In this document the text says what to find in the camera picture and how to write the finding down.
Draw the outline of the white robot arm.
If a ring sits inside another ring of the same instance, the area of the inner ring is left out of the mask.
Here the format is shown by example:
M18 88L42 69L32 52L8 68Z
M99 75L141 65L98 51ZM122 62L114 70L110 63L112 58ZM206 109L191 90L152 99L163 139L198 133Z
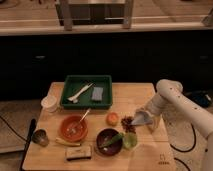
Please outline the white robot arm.
M167 103L171 103L192 123L207 140L201 171L213 171L213 114L182 94L183 86L178 81L161 79L156 84L156 93L144 108L136 110L132 125L150 125L155 130L160 115Z

